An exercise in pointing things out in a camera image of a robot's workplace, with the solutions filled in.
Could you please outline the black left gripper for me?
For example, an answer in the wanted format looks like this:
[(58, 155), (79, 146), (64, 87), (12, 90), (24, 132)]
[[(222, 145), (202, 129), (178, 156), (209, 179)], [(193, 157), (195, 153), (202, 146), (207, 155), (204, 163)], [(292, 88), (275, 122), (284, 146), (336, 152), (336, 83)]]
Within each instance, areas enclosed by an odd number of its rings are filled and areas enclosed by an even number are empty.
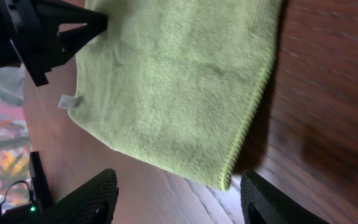
[[(60, 24), (85, 24), (58, 31)], [(107, 15), (65, 1), (0, 1), (0, 68), (24, 64), (36, 86), (107, 29)]]

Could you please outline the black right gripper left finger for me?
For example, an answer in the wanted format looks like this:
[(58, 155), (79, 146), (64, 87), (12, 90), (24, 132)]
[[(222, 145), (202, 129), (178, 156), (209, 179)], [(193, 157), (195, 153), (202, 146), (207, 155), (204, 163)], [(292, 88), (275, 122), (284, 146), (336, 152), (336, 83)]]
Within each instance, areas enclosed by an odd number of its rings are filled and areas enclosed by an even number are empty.
[(28, 223), (111, 224), (118, 193), (116, 172), (108, 168)]

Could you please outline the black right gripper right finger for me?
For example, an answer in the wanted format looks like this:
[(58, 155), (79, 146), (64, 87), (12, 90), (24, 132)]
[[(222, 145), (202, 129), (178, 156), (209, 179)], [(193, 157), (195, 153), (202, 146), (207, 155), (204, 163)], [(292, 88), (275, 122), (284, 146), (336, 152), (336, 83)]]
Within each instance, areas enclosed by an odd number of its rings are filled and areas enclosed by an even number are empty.
[(252, 170), (242, 175), (241, 205), (246, 224), (327, 224)]

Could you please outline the light green microfiber cloth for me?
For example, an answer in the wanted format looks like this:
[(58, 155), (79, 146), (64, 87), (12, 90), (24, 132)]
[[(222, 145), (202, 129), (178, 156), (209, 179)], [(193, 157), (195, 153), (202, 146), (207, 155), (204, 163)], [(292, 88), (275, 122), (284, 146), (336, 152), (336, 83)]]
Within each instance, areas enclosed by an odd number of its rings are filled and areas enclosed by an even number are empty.
[(69, 117), (105, 145), (226, 190), (275, 61), (281, 0), (87, 1)]

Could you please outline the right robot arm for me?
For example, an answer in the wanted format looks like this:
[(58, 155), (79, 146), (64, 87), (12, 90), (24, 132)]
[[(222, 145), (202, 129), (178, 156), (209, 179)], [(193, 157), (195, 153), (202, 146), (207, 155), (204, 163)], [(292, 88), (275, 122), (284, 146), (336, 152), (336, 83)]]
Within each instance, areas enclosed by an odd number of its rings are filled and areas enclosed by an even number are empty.
[[(0, 223), (111, 223), (118, 193), (116, 173), (106, 169), (51, 206), (33, 200), (3, 212), (0, 205)], [(241, 179), (241, 205), (246, 223), (324, 223), (251, 170)]]

